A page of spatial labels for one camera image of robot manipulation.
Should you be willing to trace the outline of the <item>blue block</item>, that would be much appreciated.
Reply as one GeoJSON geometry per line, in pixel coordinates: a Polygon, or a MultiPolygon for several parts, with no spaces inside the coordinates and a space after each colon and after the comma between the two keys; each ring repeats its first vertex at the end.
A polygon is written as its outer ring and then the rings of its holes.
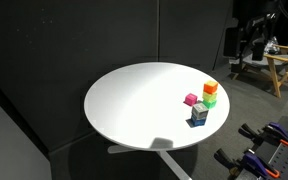
{"type": "Polygon", "coordinates": [[[193,126],[203,126],[205,125],[206,118],[197,119],[194,115],[191,115],[191,122],[193,126]]]}

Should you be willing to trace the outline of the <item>orange block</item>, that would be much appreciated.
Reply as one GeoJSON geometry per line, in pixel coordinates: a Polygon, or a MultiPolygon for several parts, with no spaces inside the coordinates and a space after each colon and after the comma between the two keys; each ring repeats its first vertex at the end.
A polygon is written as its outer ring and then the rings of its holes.
{"type": "Polygon", "coordinates": [[[216,81],[207,81],[204,84],[204,91],[208,94],[214,94],[217,91],[218,83],[216,81]]]}

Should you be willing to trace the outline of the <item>purple clamp near table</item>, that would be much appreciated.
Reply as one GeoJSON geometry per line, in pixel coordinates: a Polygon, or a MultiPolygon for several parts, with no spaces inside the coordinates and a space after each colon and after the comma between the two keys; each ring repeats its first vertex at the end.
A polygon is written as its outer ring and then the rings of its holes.
{"type": "Polygon", "coordinates": [[[260,156],[257,156],[251,149],[244,152],[241,159],[230,159],[227,154],[218,149],[214,158],[229,170],[229,174],[237,178],[243,170],[247,170],[257,177],[262,178],[279,178],[280,172],[274,169],[271,165],[266,163],[260,156]]]}

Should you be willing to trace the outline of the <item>light green block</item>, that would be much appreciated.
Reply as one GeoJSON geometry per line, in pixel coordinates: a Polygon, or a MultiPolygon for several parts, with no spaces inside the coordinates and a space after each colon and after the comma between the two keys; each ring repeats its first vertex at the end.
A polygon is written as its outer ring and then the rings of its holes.
{"type": "Polygon", "coordinates": [[[215,100],[217,98],[217,94],[216,93],[209,94],[207,92],[204,92],[203,95],[202,95],[202,98],[205,101],[211,102],[211,101],[213,101],[213,100],[215,100]]]}

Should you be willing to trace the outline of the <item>dark green block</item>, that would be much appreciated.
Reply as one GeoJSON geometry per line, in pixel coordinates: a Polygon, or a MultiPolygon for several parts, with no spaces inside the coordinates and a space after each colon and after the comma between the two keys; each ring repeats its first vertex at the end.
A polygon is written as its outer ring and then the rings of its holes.
{"type": "Polygon", "coordinates": [[[216,106],[217,100],[207,101],[203,100],[202,102],[208,109],[212,109],[216,106]]]}

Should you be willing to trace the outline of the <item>gray block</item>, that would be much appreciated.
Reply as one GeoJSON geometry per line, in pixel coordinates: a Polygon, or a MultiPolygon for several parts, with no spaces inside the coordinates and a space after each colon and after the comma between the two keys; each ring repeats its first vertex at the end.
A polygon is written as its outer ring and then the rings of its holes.
{"type": "Polygon", "coordinates": [[[197,103],[192,106],[192,114],[197,119],[206,118],[208,115],[209,109],[203,103],[197,103]]]}

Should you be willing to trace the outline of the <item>purple clamp far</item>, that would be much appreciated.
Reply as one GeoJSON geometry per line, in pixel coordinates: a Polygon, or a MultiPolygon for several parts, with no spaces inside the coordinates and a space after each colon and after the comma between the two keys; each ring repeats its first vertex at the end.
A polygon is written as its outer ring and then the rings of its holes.
{"type": "Polygon", "coordinates": [[[264,141],[272,144],[288,146],[288,132],[276,122],[266,124],[262,130],[255,132],[246,123],[238,130],[240,134],[249,138],[254,144],[260,146],[264,141]]]}

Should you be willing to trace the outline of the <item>pink block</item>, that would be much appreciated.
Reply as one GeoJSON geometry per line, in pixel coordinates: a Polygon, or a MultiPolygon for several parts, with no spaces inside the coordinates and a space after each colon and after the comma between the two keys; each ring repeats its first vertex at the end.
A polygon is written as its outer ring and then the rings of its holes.
{"type": "Polygon", "coordinates": [[[197,102],[198,97],[195,94],[189,93],[184,100],[184,103],[193,106],[197,102]]]}

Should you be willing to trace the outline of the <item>round white table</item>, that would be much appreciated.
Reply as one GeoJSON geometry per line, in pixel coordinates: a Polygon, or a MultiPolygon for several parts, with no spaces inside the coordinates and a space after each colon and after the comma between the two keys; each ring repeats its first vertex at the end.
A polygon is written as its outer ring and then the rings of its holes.
{"type": "Polygon", "coordinates": [[[180,180],[192,180],[169,155],[193,146],[225,123],[230,101],[223,87],[206,124],[189,122],[191,107],[184,103],[200,96],[211,77],[197,69],[163,62],[125,66],[102,76],[87,91],[84,112],[94,129],[113,145],[110,154],[142,150],[157,153],[180,180]]]}

